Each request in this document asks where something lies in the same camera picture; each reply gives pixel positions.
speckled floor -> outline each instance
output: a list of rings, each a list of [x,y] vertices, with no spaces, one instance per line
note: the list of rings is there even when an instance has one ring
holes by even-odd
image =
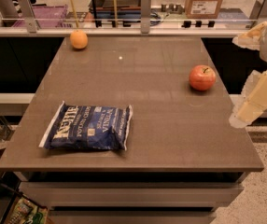
[[[264,164],[243,182],[245,190],[228,207],[217,210],[212,224],[267,224],[267,143],[254,143]]]

wooden stick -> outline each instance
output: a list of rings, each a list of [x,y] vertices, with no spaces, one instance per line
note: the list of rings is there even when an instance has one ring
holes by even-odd
[[[74,18],[76,20],[76,25],[77,25],[77,28],[78,28],[79,24],[78,24],[78,20],[77,20],[77,12],[76,12],[76,8],[75,8],[74,0],[70,0],[70,3],[71,3],[71,7],[72,7],[72,10],[73,10],[73,13],[74,13]]]
[[[117,0],[114,0],[115,26],[118,27]]]

drawer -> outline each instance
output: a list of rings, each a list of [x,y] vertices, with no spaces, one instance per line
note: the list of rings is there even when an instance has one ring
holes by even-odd
[[[20,191],[51,207],[211,207],[228,206],[240,184],[197,183],[34,183]]]
[[[215,218],[210,212],[179,211],[52,211],[56,224],[208,224]]]

orange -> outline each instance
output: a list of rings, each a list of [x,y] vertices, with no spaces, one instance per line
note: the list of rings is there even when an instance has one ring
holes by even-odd
[[[88,37],[83,31],[75,30],[70,35],[70,42],[75,49],[84,49],[88,45]]]

black panel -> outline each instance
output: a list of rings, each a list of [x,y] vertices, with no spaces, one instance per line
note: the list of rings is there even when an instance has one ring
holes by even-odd
[[[35,92],[62,37],[0,37],[0,92]]]
[[[178,173],[178,172],[49,172],[36,173],[32,182],[117,182],[117,183],[160,183],[160,182],[236,182],[242,173]]]
[[[239,94],[253,70],[267,70],[258,51],[239,48],[231,38],[203,38],[203,42],[228,93]]]
[[[81,211],[81,212],[211,212],[212,207],[127,207],[127,206],[106,206],[106,207],[78,207],[78,206],[58,206],[54,211]]]

